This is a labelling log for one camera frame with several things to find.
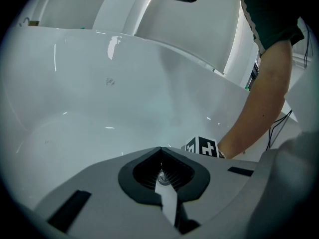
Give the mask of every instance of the white wall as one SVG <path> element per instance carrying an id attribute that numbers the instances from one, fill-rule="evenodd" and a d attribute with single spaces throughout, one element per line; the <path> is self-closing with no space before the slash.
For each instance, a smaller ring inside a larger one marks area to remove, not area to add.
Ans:
<path id="1" fill-rule="evenodd" d="M 110 57 L 108 44 L 117 36 Z M 220 140 L 248 95 L 137 37 L 15 27 L 7 41 L 0 61 L 0 135 L 6 136 L 0 171 L 29 208 L 95 162 L 152 146 L 180 148 L 194 135 Z M 115 84 L 107 85 L 108 78 Z"/>
<path id="2" fill-rule="evenodd" d="M 236 34 L 223 76 L 227 80 L 245 88 L 257 55 L 258 46 L 254 43 L 253 32 L 250 30 L 243 9 L 240 6 Z"/>
<path id="3" fill-rule="evenodd" d="M 104 0 L 49 0 L 40 26 L 92 29 Z"/>
<path id="4" fill-rule="evenodd" d="M 293 66 L 293 69 L 291 71 L 291 77 L 290 77 L 290 82 L 289 82 L 289 89 L 299 80 L 299 78 L 304 74 L 305 70 L 298 67 L 298 66 Z"/>
<path id="5" fill-rule="evenodd" d="M 136 36 L 178 47 L 222 72 L 238 12 L 239 0 L 151 0 Z"/>
<path id="6" fill-rule="evenodd" d="M 305 132 L 319 130 L 319 43 L 312 32 L 310 37 L 314 49 L 313 59 L 311 63 L 308 63 L 300 79 L 285 95 L 301 129 Z"/>
<path id="7" fill-rule="evenodd" d="M 93 28 L 123 33 L 125 22 L 136 0 L 104 0 Z"/>

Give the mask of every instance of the forearm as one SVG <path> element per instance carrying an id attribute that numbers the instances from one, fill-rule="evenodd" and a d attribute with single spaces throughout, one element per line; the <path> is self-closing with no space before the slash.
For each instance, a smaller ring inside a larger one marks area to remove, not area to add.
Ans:
<path id="1" fill-rule="evenodd" d="M 218 148 L 233 158 L 254 144 L 278 117 L 285 102 L 292 68 L 290 41 L 271 46 L 262 56 L 260 74 L 243 111 Z"/>

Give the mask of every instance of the white strip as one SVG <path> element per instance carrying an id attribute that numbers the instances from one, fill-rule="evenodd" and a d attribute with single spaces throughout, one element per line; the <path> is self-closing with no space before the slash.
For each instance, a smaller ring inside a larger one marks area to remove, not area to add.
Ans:
<path id="1" fill-rule="evenodd" d="M 93 29 L 107 29 L 122 33 L 125 21 L 135 1 L 104 0 L 95 18 Z"/>
<path id="2" fill-rule="evenodd" d="M 15 112 L 15 110 L 14 110 L 14 108 L 13 108 L 13 106 L 12 106 L 12 103 L 11 103 L 11 101 L 10 101 L 10 99 L 9 99 L 8 93 L 7 93 L 6 88 L 5 88 L 5 84 L 4 84 L 3 78 L 4 78 L 4 77 L 1 77 L 1 79 L 2 79 L 2 85 L 3 85 L 3 90 L 4 90 L 5 97 L 6 97 L 6 99 L 8 100 L 8 103 L 9 103 L 9 106 L 10 106 L 10 108 L 11 108 L 11 111 L 13 112 L 13 114 L 14 114 L 16 120 L 19 122 L 19 124 L 21 125 L 21 127 L 23 127 L 23 129 L 24 129 L 25 131 L 28 131 L 28 129 L 26 129 L 26 128 L 24 127 L 24 125 L 22 124 L 22 122 L 20 121 L 20 119 L 19 119 L 19 117 L 18 117 L 18 114 Z"/>
<path id="3" fill-rule="evenodd" d="M 38 20 L 39 20 L 39 21 L 42 20 L 44 11 L 45 11 L 46 6 L 48 5 L 49 1 L 50 1 L 50 0 L 45 0 L 44 2 L 43 2 L 43 1 L 39 1 L 39 3 L 37 4 L 37 7 L 38 7 L 38 6 L 41 6 L 41 3 L 43 3 L 42 9 L 41 9 L 41 12 L 40 12 L 40 15 L 39 15 L 39 17 L 38 17 Z"/>
<path id="4" fill-rule="evenodd" d="M 18 150 L 16 151 L 16 153 L 18 153 L 18 152 L 19 152 L 19 150 L 20 150 L 20 148 L 21 148 L 22 144 L 23 144 L 23 141 L 21 142 L 21 144 L 20 144 L 20 146 L 19 146 Z"/>
<path id="5" fill-rule="evenodd" d="M 56 53 L 56 43 L 54 44 L 54 69 L 56 71 L 55 53 Z"/>
<path id="6" fill-rule="evenodd" d="M 224 75 L 227 75 L 231 72 L 231 63 L 232 60 L 236 59 L 238 50 L 240 49 L 240 42 L 241 42 L 241 36 L 243 32 L 243 24 L 244 24 L 244 12 L 241 8 L 241 2 L 239 2 L 239 11 L 238 11 L 238 20 L 237 20 L 237 26 L 236 26 L 236 32 L 234 36 L 233 45 L 231 46 L 231 50 L 229 53 L 229 57 L 227 59 L 225 68 L 224 68 Z"/>
<path id="7" fill-rule="evenodd" d="M 155 193 L 160 194 L 162 212 L 172 226 L 174 226 L 177 210 L 177 193 L 171 184 L 164 186 L 156 180 Z"/>
<path id="8" fill-rule="evenodd" d="M 135 0 L 123 27 L 123 34 L 135 35 L 151 0 Z"/>
<path id="9" fill-rule="evenodd" d="M 122 38 L 121 36 L 112 36 L 109 46 L 108 46 L 108 57 L 109 59 L 113 59 L 113 54 L 115 50 L 115 46 L 121 42 L 118 38 Z"/>

